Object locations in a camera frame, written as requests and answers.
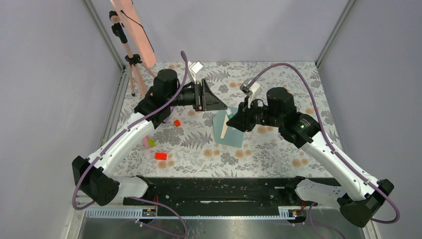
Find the small glue stick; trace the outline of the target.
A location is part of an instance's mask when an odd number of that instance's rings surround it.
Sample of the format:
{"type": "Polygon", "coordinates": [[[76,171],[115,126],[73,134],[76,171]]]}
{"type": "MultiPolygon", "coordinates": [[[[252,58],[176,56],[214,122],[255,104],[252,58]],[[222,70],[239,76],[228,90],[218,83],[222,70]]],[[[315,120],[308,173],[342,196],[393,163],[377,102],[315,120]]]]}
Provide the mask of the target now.
{"type": "Polygon", "coordinates": [[[233,118],[233,113],[232,113],[231,109],[227,109],[225,112],[226,112],[227,118],[229,120],[233,118]]]}

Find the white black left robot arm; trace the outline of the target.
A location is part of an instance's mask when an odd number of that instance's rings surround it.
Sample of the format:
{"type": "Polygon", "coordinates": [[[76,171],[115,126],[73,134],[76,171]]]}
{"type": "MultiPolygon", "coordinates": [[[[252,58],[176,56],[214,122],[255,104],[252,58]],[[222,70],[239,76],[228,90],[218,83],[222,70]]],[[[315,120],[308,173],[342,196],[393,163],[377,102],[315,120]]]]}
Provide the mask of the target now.
{"type": "Polygon", "coordinates": [[[144,205],[154,200],[153,189],[142,177],[114,177],[113,174],[120,161],[156,130],[170,116],[171,108],[176,106],[192,106],[197,112],[227,109],[227,105],[210,90],[205,79],[196,84],[185,84],[179,82],[176,71],[160,70],[121,129],[87,158],[77,156],[73,160],[76,188],[72,204],[75,209],[81,209],[76,204],[79,191],[99,206],[107,205],[115,198],[135,197],[144,205]]]}

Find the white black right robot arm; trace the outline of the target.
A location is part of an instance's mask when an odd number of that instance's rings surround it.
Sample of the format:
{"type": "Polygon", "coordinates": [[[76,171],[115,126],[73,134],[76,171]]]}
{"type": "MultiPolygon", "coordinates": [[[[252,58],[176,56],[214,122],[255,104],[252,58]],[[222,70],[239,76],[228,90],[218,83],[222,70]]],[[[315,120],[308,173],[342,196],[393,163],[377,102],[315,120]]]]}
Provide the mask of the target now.
{"type": "Polygon", "coordinates": [[[288,203],[310,201],[340,211],[353,225],[363,228],[394,189],[388,179],[379,180],[367,173],[338,148],[312,116],[297,111],[294,97],[285,88],[271,88],[267,104],[259,100],[239,104],[226,123],[241,132],[258,125],[278,128],[281,137],[317,160],[340,184],[329,186],[297,176],[285,192],[288,203]]]}

